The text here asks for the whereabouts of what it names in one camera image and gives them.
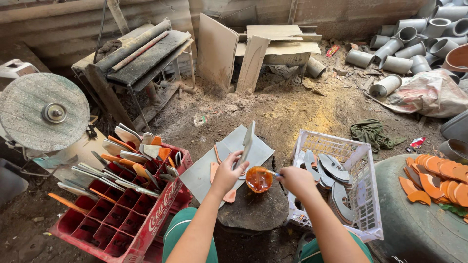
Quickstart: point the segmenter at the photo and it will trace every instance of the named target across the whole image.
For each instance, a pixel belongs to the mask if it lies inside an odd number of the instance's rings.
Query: white plastic crate
[[[356,212],[357,217],[352,227],[344,227],[356,233],[363,242],[383,240],[379,196],[370,144],[301,129],[291,153],[292,165],[297,167],[301,165],[297,161],[299,152],[307,149],[315,155],[325,153],[334,156],[340,163],[344,163],[343,166],[353,176],[353,186],[348,195],[348,207]],[[294,224],[303,231],[311,231],[312,225],[307,213],[296,207],[295,200],[296,197],[288,193],[289,215],[285,225]]]

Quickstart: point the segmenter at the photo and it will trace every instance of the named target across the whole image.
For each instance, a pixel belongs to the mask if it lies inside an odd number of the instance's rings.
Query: red wrapper
[[[333,54],[335,54],[339,49],[340,49],[340,46],[339,46],[339,45],[333,45],[333,46],[327,51],[327,53],[325,54],[325,56],[331,58],[331,56],[333,56]]]
[[[414,139],[410,145],[413,146],[414,148],[421,148],[421,145],[423,144],[425,140],[426,140],[426,137],[417,138],[417,139]]]

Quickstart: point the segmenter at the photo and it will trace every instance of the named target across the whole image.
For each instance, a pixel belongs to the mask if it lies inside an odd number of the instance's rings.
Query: red plastic crate
[[[189,151],[165,143],[161,146],[171,149],[169,156],[172,160],[176,159],[178,152],[182,153],[182,163],[177,167],[180,175],[192,165]],[[95,202],[86,196],[79,196],[74,203],[90,212],[84,215],[68,209],[49,232],[108,263],[161,262],[161,229],[169,214],[176,214],[188,207],[192,196],[179,178],[169,182],[157,177],[166,173],[164,164],[170,165],[168,159],[153,159],[153,162],[157,165],[148,161],[144,166],[164,186],[158,198],[133,189],[122,192],[94,180],[89,188],[103,193],[117,203],[105,198]],[[130,173],[112,163],[107,168],[133,183],[146,182],[146,179],[139,176],[133,178]],[[150,183],[147,189],[154,190],[155,185]]]

